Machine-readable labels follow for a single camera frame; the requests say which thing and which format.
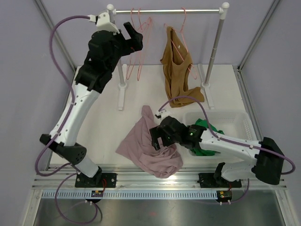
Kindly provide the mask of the pink tank top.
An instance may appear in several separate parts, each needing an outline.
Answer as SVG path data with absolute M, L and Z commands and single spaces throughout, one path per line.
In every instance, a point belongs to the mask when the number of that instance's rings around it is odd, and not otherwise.
M 153 112 L 150 106 L 144 105 L 141 118 L 121 141 L 116 153 L 157 178 L 168 178 L 183 166 L 183 160 L 175 144 L 164 147 L 159 141 L 160 149 L 155 150 L 149 132 L 153 127 L 156 127 Z

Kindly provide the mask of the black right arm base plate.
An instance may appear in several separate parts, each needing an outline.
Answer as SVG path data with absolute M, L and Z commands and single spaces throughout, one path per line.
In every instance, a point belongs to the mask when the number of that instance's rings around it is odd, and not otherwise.
M 241 180 L 229 182 L 215 173 L 199 173 L 198 183 L 201 188 L 241 188 Z

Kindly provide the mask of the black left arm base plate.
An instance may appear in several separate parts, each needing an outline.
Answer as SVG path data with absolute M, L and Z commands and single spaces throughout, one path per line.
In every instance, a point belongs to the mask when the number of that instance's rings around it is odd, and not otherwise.
M 76 177 L 76 188 L 115 188 L 117 182 L 116 173 L 101 173 L 100 176 L 89 178 L 80 173 Z

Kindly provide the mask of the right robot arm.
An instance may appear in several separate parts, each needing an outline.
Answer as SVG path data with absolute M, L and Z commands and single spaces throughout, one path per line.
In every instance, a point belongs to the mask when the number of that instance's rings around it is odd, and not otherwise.
M 280 182 L 284 155 L 271 138 L 265 137 L 262 141 L 233 138 L 203 126 L 186 126 L 171 116 L 151 128 L 150 135 L 155 150 L 178 143 L 187 149 L 211 150 L 239 158 L 240 162 L 218 164 L 213 176 L 218 186 L 251 177 L 269 185 Z

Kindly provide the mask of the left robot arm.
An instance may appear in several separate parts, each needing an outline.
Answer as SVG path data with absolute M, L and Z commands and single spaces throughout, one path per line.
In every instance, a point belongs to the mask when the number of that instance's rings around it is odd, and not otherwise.
M 130 38 L 125 39 L 121 30 L 96 31 L 88 43 L 84 64 L 79 68 L 71 86 L 71 99 L 57 125 L 40 142 L 85 175 L 90 187 L 100 185 L 102 170 L 87 156 L 87 150 L 78 144 L 79 129 L 91 106 L 111 80 L 118 61 L 143 48 L 143 35 L 130 22 L 123 24 Z

